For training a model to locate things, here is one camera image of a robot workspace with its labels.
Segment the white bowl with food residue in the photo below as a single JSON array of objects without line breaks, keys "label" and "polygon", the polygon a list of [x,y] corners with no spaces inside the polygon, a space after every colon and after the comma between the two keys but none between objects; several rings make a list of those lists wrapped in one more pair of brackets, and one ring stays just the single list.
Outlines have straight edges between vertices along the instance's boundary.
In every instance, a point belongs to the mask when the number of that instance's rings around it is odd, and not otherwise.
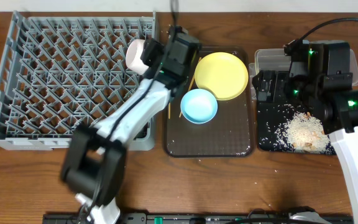
[{"label": "white bowl with food residue", "polygon": [[145,40],[135,39],[128,46],[126,52],[126,66],[133,72],[143,75],[149,68],[141,59],[144,50]]}]

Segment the yellow plate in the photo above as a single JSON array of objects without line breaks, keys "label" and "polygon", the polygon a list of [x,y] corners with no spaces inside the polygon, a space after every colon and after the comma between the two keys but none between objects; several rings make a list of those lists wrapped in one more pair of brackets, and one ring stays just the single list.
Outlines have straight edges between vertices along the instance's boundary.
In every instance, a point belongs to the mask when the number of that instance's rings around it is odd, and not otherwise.
[{"label": "yellow plate", "polygon": [[233,54],[215,52],[203,57],[197,64],[195,83],[210,91],[217,100],[232,100],[246,88],[249,74],[242,60]]}]

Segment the long wooden chopstick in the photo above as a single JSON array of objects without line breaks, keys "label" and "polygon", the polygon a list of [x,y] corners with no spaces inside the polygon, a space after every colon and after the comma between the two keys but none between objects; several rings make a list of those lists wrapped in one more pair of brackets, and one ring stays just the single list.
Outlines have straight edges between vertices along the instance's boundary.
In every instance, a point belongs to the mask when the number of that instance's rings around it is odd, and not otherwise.
[{"label": "long wooden chopstick", "polygon": [[168,119],[171,117],[171,103],[168,104]]}]

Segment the light blue bowl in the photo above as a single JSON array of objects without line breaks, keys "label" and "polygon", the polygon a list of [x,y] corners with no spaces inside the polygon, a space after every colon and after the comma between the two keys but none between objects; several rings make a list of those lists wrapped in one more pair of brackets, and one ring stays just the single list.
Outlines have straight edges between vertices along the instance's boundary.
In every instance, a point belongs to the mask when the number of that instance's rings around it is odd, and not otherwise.
[{"label": "light blue bowl", "polygon": [[187,92],[180,102],[181,115],[193,124],[205,124],[211,121],[218,112],[215,96],[204,89]]}]

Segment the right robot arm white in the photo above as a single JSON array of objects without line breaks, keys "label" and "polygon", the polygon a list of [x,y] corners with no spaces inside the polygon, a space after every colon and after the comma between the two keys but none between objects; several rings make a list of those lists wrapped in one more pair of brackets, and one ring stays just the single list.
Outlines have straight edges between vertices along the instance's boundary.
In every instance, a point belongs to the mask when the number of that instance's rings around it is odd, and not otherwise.
[{"label": "right robot arm white", "polygon": [[294,75],[262,70],[253,79],[257,102],[300,105],[318,118],[336,151],[358,223],[358,90],[351,72]]}]

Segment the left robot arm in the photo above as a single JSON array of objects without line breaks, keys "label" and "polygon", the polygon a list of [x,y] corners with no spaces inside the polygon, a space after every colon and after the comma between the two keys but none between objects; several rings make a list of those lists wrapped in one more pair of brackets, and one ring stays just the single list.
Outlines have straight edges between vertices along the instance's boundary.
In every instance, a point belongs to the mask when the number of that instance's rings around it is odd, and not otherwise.
[{"label": "left robot arm", "polygon": [[201,43],[180,26],[169,31],[168,42],[134,40],[126,66],[142,75],[136,91],[112,115],[92,127],[73,132],[60,178],[82,201],[77,223],[116,223],[115,197],[124,179],[129,146],[157,113],[182,91]]}]

